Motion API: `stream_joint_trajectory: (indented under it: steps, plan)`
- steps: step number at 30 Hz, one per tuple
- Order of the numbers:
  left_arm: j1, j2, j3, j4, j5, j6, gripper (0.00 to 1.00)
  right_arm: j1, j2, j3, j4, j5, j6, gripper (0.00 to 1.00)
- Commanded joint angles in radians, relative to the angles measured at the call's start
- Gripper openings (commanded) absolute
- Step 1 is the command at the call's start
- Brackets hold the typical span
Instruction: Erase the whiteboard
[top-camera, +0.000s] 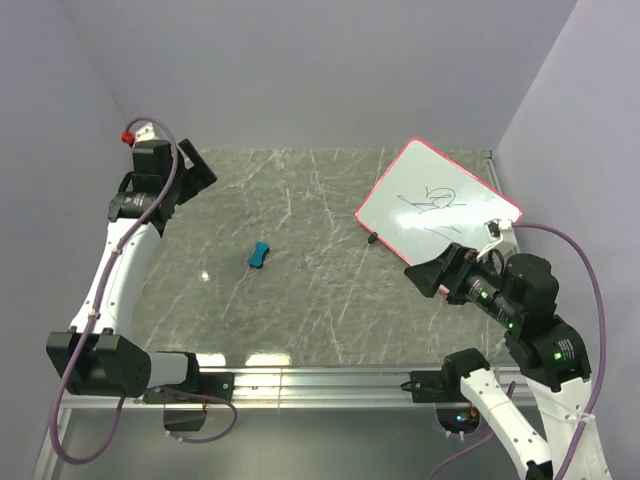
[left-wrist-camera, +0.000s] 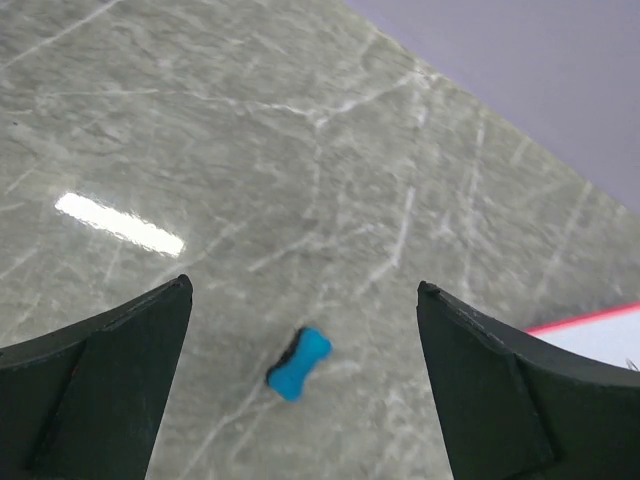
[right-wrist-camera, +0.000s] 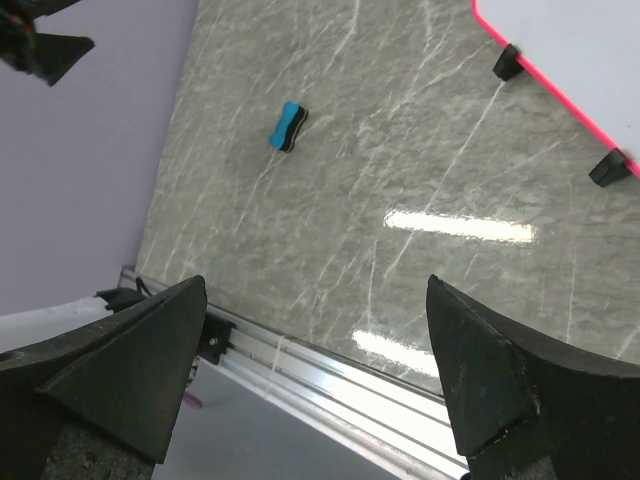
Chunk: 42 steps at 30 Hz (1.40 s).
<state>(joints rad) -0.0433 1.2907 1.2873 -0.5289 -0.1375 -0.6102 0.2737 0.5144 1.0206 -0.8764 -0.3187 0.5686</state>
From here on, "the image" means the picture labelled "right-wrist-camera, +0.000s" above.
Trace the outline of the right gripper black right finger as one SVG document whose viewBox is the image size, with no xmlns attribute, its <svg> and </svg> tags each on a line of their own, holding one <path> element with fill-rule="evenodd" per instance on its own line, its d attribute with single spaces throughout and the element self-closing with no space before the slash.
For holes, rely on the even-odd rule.
<svg viewBox="0 0 640 480">
<path fill-rule="evenodd" d="M 637 365 L 545 335 L 436 276 L 426 313 L 467 478 L 638 478 Z"/>
</svg>

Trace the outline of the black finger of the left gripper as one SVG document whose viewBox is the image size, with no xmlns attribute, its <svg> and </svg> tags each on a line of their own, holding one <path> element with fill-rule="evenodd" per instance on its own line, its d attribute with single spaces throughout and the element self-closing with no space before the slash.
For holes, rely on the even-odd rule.
<svg viewBox="0 0 640 480">
<path fill-rule="evenodd" d="M 95 46 L 88 37 L 27 34 L 1 36 L 1 60 L 12 69 L 54 86 Z"/>
</svg>

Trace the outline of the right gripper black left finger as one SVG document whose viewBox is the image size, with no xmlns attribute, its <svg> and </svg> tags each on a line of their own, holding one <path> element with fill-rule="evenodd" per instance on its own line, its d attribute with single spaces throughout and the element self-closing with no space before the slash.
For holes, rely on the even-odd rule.
<svg viewBox="0 0 640 480">
<path fill-rule="evenodd" d="M 2 353 L 2 478 L 150 478 L 166 458 L 206 308 L 194 276 Z"/>
</svg>

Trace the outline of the blue black whiteboard eraser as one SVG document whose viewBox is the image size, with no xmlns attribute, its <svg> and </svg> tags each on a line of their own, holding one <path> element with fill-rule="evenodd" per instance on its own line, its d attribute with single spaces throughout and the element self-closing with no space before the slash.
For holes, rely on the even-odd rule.
<svg viewBox="0 0 640 480">
<path fill-rule="evenodd" d="M 299 103 L 287 101 L 282 108 L 280 118 L 269 144 L 276 150 L 288 153 L 295 145 L 300 128 L 308 118 L 308 110 Z"/>
</svg>

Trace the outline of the pink framed whiteboard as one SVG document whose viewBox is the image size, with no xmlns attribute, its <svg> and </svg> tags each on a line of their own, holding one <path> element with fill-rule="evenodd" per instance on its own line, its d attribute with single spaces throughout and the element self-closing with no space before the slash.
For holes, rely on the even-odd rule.
<svg viewBox="0 0 640 480">
<path fill-rule="evenodd" d="M 639 4 L 636 1 L 474 1 L 501 46 L 608 149 L 639 174 Z"/>
</svg>

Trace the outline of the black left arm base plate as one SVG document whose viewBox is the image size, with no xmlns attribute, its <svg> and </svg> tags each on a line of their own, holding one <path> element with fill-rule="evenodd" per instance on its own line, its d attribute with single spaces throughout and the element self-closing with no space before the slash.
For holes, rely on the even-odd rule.
<svg viewBox="0 0 640 480">
<path fill-rule="evenodd" d="M 136 305 L 151 296 L 153 296 L 153 293 L 141 277 L 135 279 L 134 289 L 117 287 L 98 291 L 95 295 L 96 298 L 105 300 L 107 303 L 106 309 L 114 313 Z M 230 336 L 234 328 L 235 324 L 233 322 L 207 311 L 196 356 L 217 365 L 230 345 Z"/>
</svg>

